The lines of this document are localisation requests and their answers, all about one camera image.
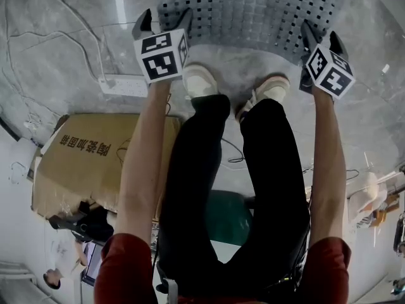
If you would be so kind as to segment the person's red shirt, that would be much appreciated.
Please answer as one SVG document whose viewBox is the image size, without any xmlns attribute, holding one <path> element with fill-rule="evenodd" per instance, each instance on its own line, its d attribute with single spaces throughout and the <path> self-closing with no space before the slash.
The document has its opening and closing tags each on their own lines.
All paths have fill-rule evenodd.
<svg viewBox="0 0 405 304">
<path fill-rule="evenodd" d="M 178 304 L 347 304 L 351 249 L 328 237 L 310 247 L 301 283 L 292 296 L 265 301 L 246 296 L 179 296 Z M 102 250 L 94 304 L 158 304 L 150 247 L 131 234 L 114 235 Z"/>
</svg>

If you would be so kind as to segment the laptop screen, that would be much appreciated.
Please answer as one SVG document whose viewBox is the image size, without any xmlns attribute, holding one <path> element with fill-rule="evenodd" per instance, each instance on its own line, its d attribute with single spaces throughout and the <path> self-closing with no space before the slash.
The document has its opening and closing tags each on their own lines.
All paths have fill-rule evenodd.
<svg viewBox="0 0 405 304">
<path fill-rule="evenodd" d="M 99 269 L 102 263 L 101 252 L 103 247 L 100 244 L 89 242 L 84 244 L 84 253 L 87 257 L 88 265 L 82 272 L 82 282 L 94 286 Z"/>
</svg>

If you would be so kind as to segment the person's right forearm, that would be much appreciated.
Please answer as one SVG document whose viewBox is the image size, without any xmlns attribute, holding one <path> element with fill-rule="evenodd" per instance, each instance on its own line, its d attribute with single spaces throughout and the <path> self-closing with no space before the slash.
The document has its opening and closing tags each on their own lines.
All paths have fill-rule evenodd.
<svg viewBox="0 0 405 304">
<path fill-rule="evenodd" d="M 316 124 L 310 246 L 325 238 L 342 238 L 346 203 L 346 162 L 333 99 L 316 86 L 312 94 Z"/>
</svg>

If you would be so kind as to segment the person's white shoe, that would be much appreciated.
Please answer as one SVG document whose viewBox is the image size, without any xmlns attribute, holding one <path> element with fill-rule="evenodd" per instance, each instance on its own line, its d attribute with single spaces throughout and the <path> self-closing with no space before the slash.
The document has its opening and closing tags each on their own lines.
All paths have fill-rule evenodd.
<svg viewBox="0 0 405 304">
<path fill-rule="evenodd" d="M 183 85 L 191 99 L 218 94 L 217 82 L 202 65 L 191 64 L 183 69 Z"/>
<path fill-rule="evenodd" d="M 272 75 L 268 77 L 259 87 L 252 90 L 251 97 L 242 105 L 240 110 L 236 111 L 235 119 L 238 122 L 243 121 L 256 104 L 262 100 L 271 99 L 282 104 L 290 88 L 290 81 L 283 75 Z"/>
</svg>

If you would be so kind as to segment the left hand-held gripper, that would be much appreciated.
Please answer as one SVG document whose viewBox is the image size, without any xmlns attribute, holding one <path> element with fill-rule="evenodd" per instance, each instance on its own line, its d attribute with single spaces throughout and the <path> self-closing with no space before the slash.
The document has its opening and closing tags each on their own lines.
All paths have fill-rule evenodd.
<svg viewBox="0 0 405 304">
<path fill-rule="evenodd" d="M 133 29 L 134 48 L 140 69 L 148 84 L 181 77 L 189 48 L 193 10 L 187 8 L 169 32 L 153 35 L 151 10 L 138 17 Z"/>
</svg>

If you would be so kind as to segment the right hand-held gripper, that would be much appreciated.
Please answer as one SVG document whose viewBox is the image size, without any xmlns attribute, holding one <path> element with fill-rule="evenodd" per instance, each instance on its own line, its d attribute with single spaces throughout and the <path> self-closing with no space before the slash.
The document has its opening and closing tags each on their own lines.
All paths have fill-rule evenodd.
<svg viewBox="0 0 405 304">
<path fill-rule="evenodd" d="M 316 86 L 334 99 L 341 99 L 355 83 L 342 40 L 331 31 L 330 49 L 322 46 L 321 38 L 308 20 L 301 24 L 301 37 L 304 48 L 312 53 L 303 64 L 299 89 L 312 94 L 312 87 Z"/>
</svg>

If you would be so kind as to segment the green stool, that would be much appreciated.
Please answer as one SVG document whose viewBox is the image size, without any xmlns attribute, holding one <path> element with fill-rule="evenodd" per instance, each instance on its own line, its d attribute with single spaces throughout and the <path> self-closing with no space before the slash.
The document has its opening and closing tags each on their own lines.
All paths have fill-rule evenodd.
<svg viewBox="0 0 405 304">
<path fill-rule="evenodd" d="M 206 204 L 206 228 L 210 240 L 242 246 L 252 225 L 255 197 L 212 190 Z"/>
</svg>

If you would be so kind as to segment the person's left forearm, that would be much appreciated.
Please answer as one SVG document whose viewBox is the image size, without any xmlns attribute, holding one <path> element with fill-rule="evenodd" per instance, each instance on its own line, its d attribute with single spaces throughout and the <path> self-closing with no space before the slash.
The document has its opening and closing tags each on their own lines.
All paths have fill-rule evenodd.
<svg viewBox="0 0 405 304">
<path fill-rule="evenodd" d="M 165 113 L 171 82 L 151 84 L 125 154 L 121 172 L 115 233 L 151 242 L 158 201 Z"/>
</svg>

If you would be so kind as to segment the beige bag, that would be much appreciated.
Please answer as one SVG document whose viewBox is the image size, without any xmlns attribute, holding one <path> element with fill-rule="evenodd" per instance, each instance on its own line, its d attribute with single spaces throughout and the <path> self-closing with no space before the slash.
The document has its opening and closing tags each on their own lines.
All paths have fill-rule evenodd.
<svg viewBox="0 0 405 304">
<path fill-rule="evenodd" d="M 373 172 L 363 172 L 346 187 L 347 211 L 350 224 L 360 223 L 377 210 L 387 198 L 387 185 L 379 182 Z"/>
</svg>

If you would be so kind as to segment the white power strip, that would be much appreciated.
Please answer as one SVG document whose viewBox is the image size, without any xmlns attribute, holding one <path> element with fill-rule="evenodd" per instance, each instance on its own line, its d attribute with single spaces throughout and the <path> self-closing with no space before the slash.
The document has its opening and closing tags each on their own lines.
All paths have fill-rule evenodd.
<svg viewBox="0 0 405 304">
<path fill-rule="evenodd" d="M 106 74 L 98 82 L 103 93 L 117 96 L 147 97 L 148 84 L 141 75 Z"/>
</svg>

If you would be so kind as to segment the large printed cardboard box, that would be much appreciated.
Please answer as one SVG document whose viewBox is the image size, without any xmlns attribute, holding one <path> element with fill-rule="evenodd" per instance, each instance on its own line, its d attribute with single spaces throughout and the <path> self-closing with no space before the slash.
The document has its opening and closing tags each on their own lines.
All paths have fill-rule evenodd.
<svg viewBox="0 0 405 304">
<path fill-rule="evenodd" d="M 53 135 L 37 167 L 32 211 L 69 217 L 81 202 L 118 211 L 122 165 L 136 114 L 71 115 Z"/>
</svg>

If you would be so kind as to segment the grey perforated bath mat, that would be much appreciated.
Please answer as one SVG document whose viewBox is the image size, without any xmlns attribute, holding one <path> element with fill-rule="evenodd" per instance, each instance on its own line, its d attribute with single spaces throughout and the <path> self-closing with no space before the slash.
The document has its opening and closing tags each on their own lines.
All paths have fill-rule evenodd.
<svg viewBox="0 0 405 304">
<path fill-rule="evenodd" d="M 301 25 L 318 37 L 330 28 L 344 0 L 159 0 L 162 29 L 193 11 L 189 44 L 216 44 L 277 54 L 297 65 L 304 53 Z"/>
</svg>

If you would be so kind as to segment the person's right white shoe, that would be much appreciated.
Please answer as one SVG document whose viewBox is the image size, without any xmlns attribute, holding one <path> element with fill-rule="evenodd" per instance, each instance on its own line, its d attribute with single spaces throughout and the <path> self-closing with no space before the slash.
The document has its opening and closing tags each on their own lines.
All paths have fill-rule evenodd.
<svg viewBox="0 0 405 304">
<path fill-rule="evenodd" d="M 252 90 L 251 97 L 242 105 L 240 110 L 236 111 L 235 119 L 238 122 L 243 121 L 256 104 L 262 100 L 271 99 L 282 104 L 290 88 L 290 81 L 283 75 L 272 75 L 268 77 L 259 87 Z"/>
</svg>

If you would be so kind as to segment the person's black trousers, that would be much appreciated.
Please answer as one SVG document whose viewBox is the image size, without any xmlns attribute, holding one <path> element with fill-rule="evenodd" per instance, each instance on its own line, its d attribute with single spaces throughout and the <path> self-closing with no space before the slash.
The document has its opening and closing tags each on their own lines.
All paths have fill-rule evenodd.
<svg viewBox="0 0 405 304">
<path fill-rule="evenodd" d="M 287 303 L 309 229 L 309 210 L 296 141 L 283 106 L 259 101 L 240 124 L 255 193 L 249 237 L 227 262 L 218 260 L 206 230 L 206 202 L 221 162 L 230 114 L 222 95 L 194 98 L 193 117 L 176 138 L 159 218 L 158 272 L 183 298 L 249 298 Z"/>
</svg>

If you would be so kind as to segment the person's left white shoe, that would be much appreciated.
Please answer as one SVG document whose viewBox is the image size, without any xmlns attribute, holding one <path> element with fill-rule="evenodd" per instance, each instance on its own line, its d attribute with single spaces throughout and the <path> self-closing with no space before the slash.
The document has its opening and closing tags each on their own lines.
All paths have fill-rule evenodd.
<svg viewBox="0 0 405 304">
<path fill-rule="evenodd" d="M 202 65 L 191 64 L 183 69 L 183 85 L 191 99 L 218 94 L 217 82 Z"/>
</svg>

